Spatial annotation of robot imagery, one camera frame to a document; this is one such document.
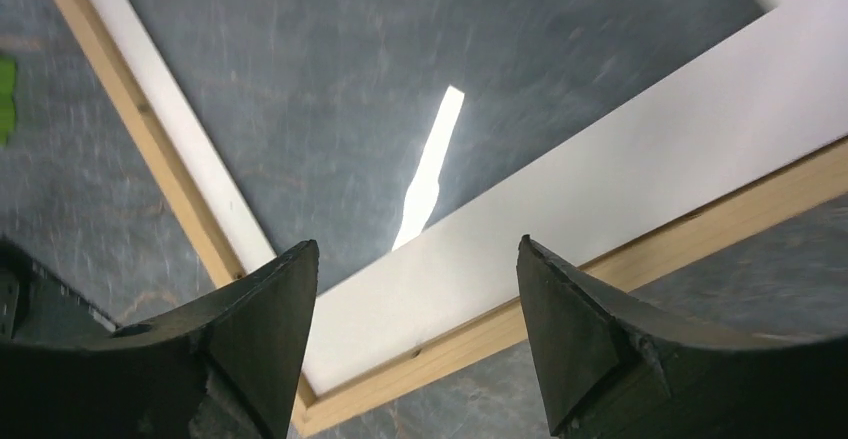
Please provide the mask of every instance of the gray floor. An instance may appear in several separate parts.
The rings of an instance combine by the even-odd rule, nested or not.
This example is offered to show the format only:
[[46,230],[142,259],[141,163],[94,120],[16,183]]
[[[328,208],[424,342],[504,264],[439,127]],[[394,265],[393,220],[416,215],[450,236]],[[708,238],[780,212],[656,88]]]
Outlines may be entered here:
[[[760,13],[752,0],[132,0],[274,246],[321,288],[385,253],[448,84],[441,218]],[[210,290],[51,0],[0,0],[19,128],[0,233],[122,321]],[[637,294],[739,328],[844,332],[848,197]],[[542,438],[526,344],[322,435]]]

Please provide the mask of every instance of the wooden edge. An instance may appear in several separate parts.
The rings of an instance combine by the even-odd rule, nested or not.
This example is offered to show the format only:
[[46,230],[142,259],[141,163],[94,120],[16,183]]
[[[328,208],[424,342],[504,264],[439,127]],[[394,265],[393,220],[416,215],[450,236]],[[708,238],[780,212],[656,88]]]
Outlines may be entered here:
[[318,396],[312,390],[312,386],[306,380],[303,373],[300,374],[300,380],[297,382],[297,394],[294,398],[294,408],[292,409],[291,422],[294,424],[298,432],[306,425],[306,411],[318,401]]
[[[845,193],[848,139],[841,139],[581,269],[631,291]],[[310,436],[525,339],[516,298],[322,395],[296,427]]]
[[203,200],[89,0],[54,0],[115,105],[168,205],[217,287],[244,275]]

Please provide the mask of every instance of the green object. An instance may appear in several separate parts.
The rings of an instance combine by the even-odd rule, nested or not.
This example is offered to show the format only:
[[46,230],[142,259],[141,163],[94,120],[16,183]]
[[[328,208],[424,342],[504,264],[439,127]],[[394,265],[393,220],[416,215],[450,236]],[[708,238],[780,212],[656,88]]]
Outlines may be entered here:
[[9,134],[15,129],[15,61],[0,57],[0,146],[5,146]]
[[12,96],[15,90],[15,61],[10,57],[0,56],[0,97]]

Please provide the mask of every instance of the concrete floor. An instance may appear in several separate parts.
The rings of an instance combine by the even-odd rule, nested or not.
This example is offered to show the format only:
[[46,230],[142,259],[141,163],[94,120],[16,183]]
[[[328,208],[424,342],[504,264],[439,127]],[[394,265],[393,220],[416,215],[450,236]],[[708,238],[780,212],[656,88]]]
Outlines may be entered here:
[[[467,100],[434,220],[761,12],[752,0],[132,1],[274,246],[323,246],[322,290],[390,248],[448,84]],[[0,53],[20,66],[0,233],[123,322],[209,291],[52,0],[0,0]],[[846,244],[843,197],[636,294],[746,330],[844,332]],[[521,344],[321,437],[546,427]]]

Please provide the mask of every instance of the white panel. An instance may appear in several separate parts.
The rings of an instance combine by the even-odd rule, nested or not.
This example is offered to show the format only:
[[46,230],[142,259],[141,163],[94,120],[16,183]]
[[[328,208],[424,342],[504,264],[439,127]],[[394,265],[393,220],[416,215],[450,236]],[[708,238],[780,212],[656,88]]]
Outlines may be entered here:
[[845,4],[781,0],[322,295],[304,363],[312,387],[320,395],[516,297],[523,234],[581,264],[848,134]]
[[242,267],[252,272],[275,257],[253,213],[221,162],[129,0],[90,0],[159,117]]

